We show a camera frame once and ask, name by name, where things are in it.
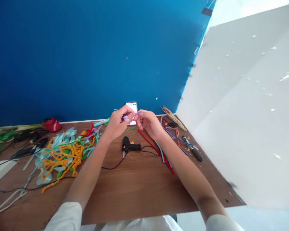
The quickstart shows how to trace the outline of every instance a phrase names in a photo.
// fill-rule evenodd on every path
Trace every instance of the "smartphone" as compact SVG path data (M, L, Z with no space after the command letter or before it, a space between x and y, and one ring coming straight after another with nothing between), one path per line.
M136 102L127 102L127 106L129 106L135 113L138 111L137 103ZM132 121L129 123L129 126L136 125L136 121Z

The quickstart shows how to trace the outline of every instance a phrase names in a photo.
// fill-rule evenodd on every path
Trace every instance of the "brown table surface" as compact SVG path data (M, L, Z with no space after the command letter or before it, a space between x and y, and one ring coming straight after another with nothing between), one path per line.
M62 131L74 127L78 134L91 128L91 122L63 124ZM179 137L190 137L189 141L196 144L188 132L179 129ZM157 147L155 142L143 131L145 137ZM56 133L46 135L51 138ZM109 147L103 166L112 168L122 159L122 141L124 136L141 146L148 145L135 129L117 138ZM191 152L189 158L206 176L217 197L225 207L244 205L236 196L234 190L216 170L203 150L199 148L203 162L194 159ZM8 148L0 154L0 160L7 160L17 149ZM25 171L24 165L30 157L20 158L19 162L0 180L1 190L11 190L23 187L29 174L34 170L33 161ZM35 188L38 174L35 174L28 188ZM62 179L57 185L50 187L44 193L41 189L27 191L9 209L0 213L0 230L42 230L62 204L67 191L74 179ZM0 193L0 204L10 193ZM114 170L102 169L96 187L84 210L82 224L95 224L119 220L153 217L165 214L177 214L198 211L195 202L185 190L178 176L173 175L161 157L140 151L130 152L122 163Z

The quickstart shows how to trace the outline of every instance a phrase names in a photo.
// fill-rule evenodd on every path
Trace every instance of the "red pipe cleaner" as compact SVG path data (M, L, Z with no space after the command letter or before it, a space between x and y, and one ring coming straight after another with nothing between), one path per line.
M138 129L139 133L142 135L142 137L149 143L149 145L151 145L155 150L156 152L160 155L161 153L150 143L150 141L148 141L147 138L145 138L145 136L142 134L142 132ZM170 171L172 172L172 174L174 174L174 171L172 170L172 168L170 167L166 157L165 157L165 164L167 165L167 167L170 169Z
M165 125L165 122L164 122L163 119L162 119L162 121L163 121L163 124L164 124L165 132L167 132L167 131L166 131L166 125Z

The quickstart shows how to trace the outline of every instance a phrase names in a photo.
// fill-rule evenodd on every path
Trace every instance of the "electric cord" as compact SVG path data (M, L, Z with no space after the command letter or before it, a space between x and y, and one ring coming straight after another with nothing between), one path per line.
M66 177L61 178L61 180L62 180L62 179L69 179L69 178L75 178L75 177L66 176ZM13 192L13 191L18 190L18 189L24 189L24 190L27 190L27 191L34 191L34 190L37 190L37 189L40 189L40 188L44 188L45 186L50 185L50 184L52 184L52 183L54 183L54 182L56 182L56 181L57 181L57 180L54 180L54 181L51 181L51 182L49 182L49 183L47 183L47 184L43 184L43 185L40 185L40 186L38 186L38 187L36 187L36 188L32 188L32 189L31 189L31 188L27 188L27 187L15 188L15 189L8 190L8 191L1 190L1 189L0 189L0 193L9 193L9 192Z
M14 140L13 140L6 148L4 148L3 150L1 150L0 153L3 152L3 151L5 151L6 149L8 149L8 148L11 147L11 146L12 146L12 148L14 148L14 149L22 148L21 150L23 150L23 149L25 149L28 145L30 145L30 143L28 143L28 142L29 142L30 139L32 139L32 138L26 138L26 139L21 139L21 138L20 138L21 135L22 135L22 133L24 133L24 132L27 131L27 130L24 130L24 131L22 131L21 133L17 134L17 135L14 137ZM45 130L45 129L43 129L43 128L37 128L37 129L34 130L34 132L37 133L36 140L39 140L42 136L44 136L44 135L46 135L46 134L49 133L49 131L47 131L47 130ZM23 142L23 141L25 141L25 140L27 140L27 142L26 142L24 145L22 145L22 146L20 146L20 147L14 147L15 144L20 143L20 142Z
M15 144L18 144L18 142L17 143L13 143L13 145L12 145L12 148L14 148L14 149L18 149L18 148L22 148L22 147L26 147L26 146L28 146L28 142L30 142L29 140L27 140L27 142L24 144L24 145L22 145L22 146L20 146L20 147L15 147Z
M19 159L19 158L23 158L23 157L31 156L31 155L33 155L33 154L35 154L35 153L37 153L37 152L30 153L30 154L28 154L28 155L24 155L24 156L20 156L20 157L14 157L14 158L11 158L11 159L9 159L9 160L7 160L7 161L1 163L0 165L3 165L3 164L5 164L6 162L9 162L9 161L14 160L14 159Z
M153 152L150 152L150 151L143 151L142 149L145 148L145 147L151 147L151 146L150 146L150 145L146 145L146 146L142 147L140 150L130 150L130 151L128 151L127 153L125 153L125 158L126 158L126 155L127 155L129 152L131 152L131 151L149 152L149 153L152 153L153 155L155 155L155 156L157 156L157 157L159 156L159 155L156 155L156 154L154 154ZM116 167L118 167L125 158L122 158L122 160L121 160L115 167L113 167L113 168L106 168L106 167L102 167L102 168L103 168L103 169L107 169L107 170L113 170L113 169L115 169Z
M150 151L143 151L142 149L145 148L145 147L151 147L151 146L150 146L150 145L146 145L146 146L142 147L140 151L152 153L153 155L155 155L155 156L157 156L157 157L159 156L159 155L156 155L156 154L154 154L153 152L150 152ZM127 155L129 152L131 152L131 151L139 151L139 150L130 150L130 151L128 151L128 152L125 154L125 157L126 157L126 155ZM121 160L114 168L106 168L106 167L102 167L102 168L103 168L103 169L107 169L107 170L115 169L116 167L118 167L118 166L121 164L121 162L122 162L124 159L125 159L125 158L122 158L122 160ZM61 180L62 180L62 179L69 179L69 178L75 178L75 177L66 176L66 177L61 178ZM49 183L47 183L47 184L43 184L43 185L38 186L38 187L36 187L36 188L20 187L20 188L11 189L11 190L8 190L8 191L1 190L1 189L0 189L0 193L9 193L9 192L13 192L13 191L18 190L18 189L24 189L24 190L27 190L27 191L34 191L34 190L36 190L36 189L40 189L40 188L43 188L43 187L45 187L45 186L47 186L47 185L50 185L50 184L52 184L52 183L54 183L54 182L56 182L56 181L57 181L57 180L54 180L54 181L52 181L52 182L49 182Z

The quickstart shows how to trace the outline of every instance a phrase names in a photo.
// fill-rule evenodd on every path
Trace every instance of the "finger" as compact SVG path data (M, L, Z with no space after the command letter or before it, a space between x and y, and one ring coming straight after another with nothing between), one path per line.
M139 128L140 130L143 129L139 116L138 116L138 118L136 119L136 124L137 124L137 126L138 126L138 128Z
M138 119L138 117L139 117L139 115L136 115L133 120L136 121Z
M141 111L142 113L148 112L148 113L150 113L150 114L152 114L152 115L155 115L154 112L152 112L152 111L147 111L147 110L140 109L140 110L138 111L138 113L139 113L140 111Z
M126 113L132 113L134 112L133 109L131 109L129 106L124 105L123 107L121 107L118 112L120 112L120 114L124 115Z
M135 112L130 113L130 114L127 116L128 121L125 121L125 120L124 120L121 124L122 124L123 126L129 125L129 123L132 121L132 119L133 119L134 116L135 116Z
M150 122L153 122L154 120L156 120L155 114L153 112L150 112L150 111L145 111L145 112L139 113L139 117L141 119L147 118Z

